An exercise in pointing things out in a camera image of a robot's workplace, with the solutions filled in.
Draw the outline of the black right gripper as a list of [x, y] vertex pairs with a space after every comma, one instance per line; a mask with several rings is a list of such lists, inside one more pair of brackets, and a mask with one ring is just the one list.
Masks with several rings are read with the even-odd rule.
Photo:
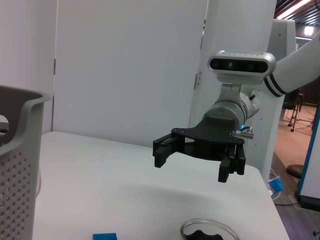
[[169, 156], [179, 152], [194, 158], [221, 161], [218, 182], [226, 183], [229, 174], [244, 175], [244, 139], [233, 136], [235, 121], [205, 117], [195, 127], [174, 128], [153, 141], [154, 166], [161, 168]]

